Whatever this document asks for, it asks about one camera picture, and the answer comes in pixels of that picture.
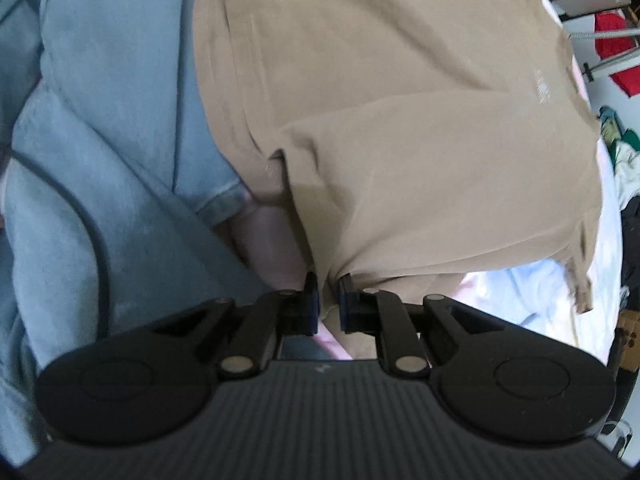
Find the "person left hand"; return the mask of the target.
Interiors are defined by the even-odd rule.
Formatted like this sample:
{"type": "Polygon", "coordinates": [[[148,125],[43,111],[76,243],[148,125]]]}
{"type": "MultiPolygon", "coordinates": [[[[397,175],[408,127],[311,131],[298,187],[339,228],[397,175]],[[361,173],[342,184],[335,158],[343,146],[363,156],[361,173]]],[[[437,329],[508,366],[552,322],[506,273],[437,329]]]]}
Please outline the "person left hand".
{"type": "Polygon", "coordinates": [[[292,205],[252,202],[228,221],[242,261],[272,289],[301,290],[310,270],[308,244],[292,205]]]}

